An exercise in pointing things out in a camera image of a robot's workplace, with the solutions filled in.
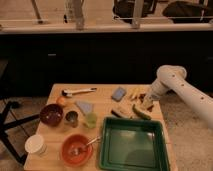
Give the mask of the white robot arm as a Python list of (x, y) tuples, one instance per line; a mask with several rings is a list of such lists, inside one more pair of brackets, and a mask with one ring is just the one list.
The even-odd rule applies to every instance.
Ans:
[(213, 130), (213, 98), (185, 80), (187, 71), (184, 67), (162, 65), (156, 75), (143, 99), (142, 109), (148, 109), (155, 100), (173, 90)]

